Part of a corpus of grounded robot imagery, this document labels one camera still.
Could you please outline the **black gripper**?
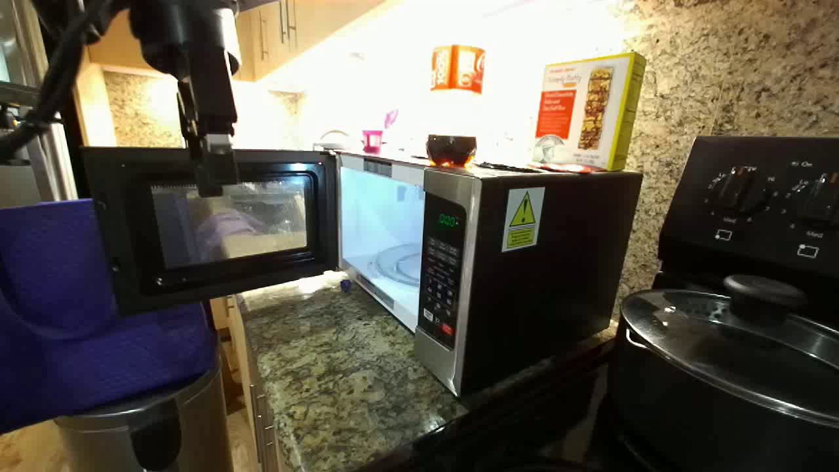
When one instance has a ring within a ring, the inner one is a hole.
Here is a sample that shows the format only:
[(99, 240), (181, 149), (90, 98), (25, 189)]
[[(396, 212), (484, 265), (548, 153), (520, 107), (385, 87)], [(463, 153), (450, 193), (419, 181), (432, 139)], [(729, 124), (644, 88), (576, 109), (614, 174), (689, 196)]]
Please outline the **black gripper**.
[(238, 181), (234, 141), (229, 134), (204, 134), (192, 145), (193, 179), (202, 196), (219, 196)]

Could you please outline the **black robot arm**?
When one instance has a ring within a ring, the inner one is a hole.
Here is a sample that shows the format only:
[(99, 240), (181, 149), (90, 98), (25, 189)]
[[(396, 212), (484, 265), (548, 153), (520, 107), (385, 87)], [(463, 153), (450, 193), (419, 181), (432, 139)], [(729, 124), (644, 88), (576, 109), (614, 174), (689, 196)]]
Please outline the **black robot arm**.
[(38, 113), (53, 113), (75, 82), (80, 53), (103, 40), (126, 14), (141, 58), (177, 83), (181, 137), (188, 149), (202, 196), (218, 196), (236, 184), (234, 126), (238, 120), (231, 75), (234, 53), (231, 0), (31, 0), (55, 53), (38, 88)]

